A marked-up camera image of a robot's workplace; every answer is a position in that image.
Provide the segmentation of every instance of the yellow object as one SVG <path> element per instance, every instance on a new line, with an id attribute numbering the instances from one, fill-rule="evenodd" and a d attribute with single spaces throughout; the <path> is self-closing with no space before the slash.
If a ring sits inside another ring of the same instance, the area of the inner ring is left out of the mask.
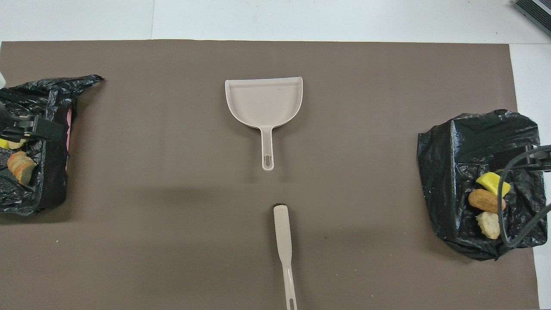
<path id="1" fill-rule="evenodd" d="M 0 139 L 0 147 L 5 149 L 10 149 L 8 145 L 8 141 L 4 139 Z"/>
<path id="2" fill-rule="evenodd" d="M 490 193 L 498 194 L 499 175 L 493 172 L 486 172 L 477 179 L 477 183 L 486 188 Z M 503 191 L 501 197 L 505 196 L 511 190 L 511 184 L 503 182 Z"/>

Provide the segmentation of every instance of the dustpan pan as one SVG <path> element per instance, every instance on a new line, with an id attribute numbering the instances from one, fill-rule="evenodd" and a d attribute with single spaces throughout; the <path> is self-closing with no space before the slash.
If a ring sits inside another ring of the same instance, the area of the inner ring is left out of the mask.
<path id="1" fill-rule="evenodd" d="M 260 129 L 262 168 L 274 168 L 272 130 L 290 121 L 302 103 L 302 78 L 226 80 L 226 100 L 233 116 Z"/>

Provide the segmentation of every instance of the trash bag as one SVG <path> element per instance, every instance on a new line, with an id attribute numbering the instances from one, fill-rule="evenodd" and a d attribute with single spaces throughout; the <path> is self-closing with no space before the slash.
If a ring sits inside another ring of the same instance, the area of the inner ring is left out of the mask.
<path id="1" fill-rule="evenodd" d="M 482 188 L 476 179 L 490 172 L 491 165 L 495 169 L 499 156 L 526 145 L 539 146 L 537 124 L 507 110 L 461 114 L 419 134 L 417 159 L 426 208 L 434 233 L 449 247 L 476 260 L 497 260 L 511 250 L 501 238 L 492 240 L 481 233 L 475 217 L 482 211 L 470 206 L 467 197 Z M 545 207 L 542 172 L 515 169 L 505 181 L 511 190 L 504 198 L 504 223 L 514 238 Z M 517 247 L 535 247 L 546 241 L 544 217 Z"/>
<path id="2" fill-rule="evenodd" d="M 103 80 L 97 75 L 42 79 L 0 89 L 0 102 L 16 116 L 40 116 L 64 126 L 62 142 L 34 140 L 21 149 L 0 148 L 0 213 L 30 215 L 65 201 L 68 134 L 76 117 L 77 97 Z M 28 186 L 18 183 L 7 168 L 8 158 L 24 151 L 37 164 Z"/>

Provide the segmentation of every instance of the brush handle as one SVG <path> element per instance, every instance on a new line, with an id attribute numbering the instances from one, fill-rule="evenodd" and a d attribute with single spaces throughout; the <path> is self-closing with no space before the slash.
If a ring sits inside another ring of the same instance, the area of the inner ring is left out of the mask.
<path id="1" fill-rule="evenodd" d="M 293 271 L 291 269 L 291 228 L 289 225 L 289 211 L 287 210 L 287 206 L 279 205 L 274 207 L 274 222 L 277 252 L 283 267 L 287 310 L 296 310 L 295 285 L 293 283 Z"/>
<path id="2" fill-rule="evenodd" d="M 274 153 L 272 150 L 272 128 L 260 128 L 262 139 L 262 169 L 272 171 L 274 168 Z"/>

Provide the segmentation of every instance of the dustpan handle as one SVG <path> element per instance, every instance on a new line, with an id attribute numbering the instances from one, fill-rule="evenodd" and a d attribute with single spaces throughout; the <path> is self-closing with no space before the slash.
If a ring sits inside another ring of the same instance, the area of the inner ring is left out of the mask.
<path id="1" fill-rule="evenodd" d="M 262 169 L 272 171 L 274 168 L 274 153 L 272 150 L 272 129 L 260 128 L 262 139 Z"/>

